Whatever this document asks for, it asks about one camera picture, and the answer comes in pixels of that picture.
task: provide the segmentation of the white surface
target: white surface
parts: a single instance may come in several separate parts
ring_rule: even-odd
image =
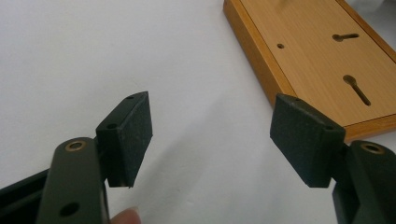
[[[332,185],[309,189],[269,138],[271,106],[222,0],[1,1],[0,188],[47,169],[63,141],[94,137],[139,91],[154,136],[135,187],[108,190],[111,215],[137,205],[146,224],[336,223]]]

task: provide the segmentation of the finger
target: finger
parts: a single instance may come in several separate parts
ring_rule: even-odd
[[[111,224],[141,224],[137,208],[129,208],[111,218]]]

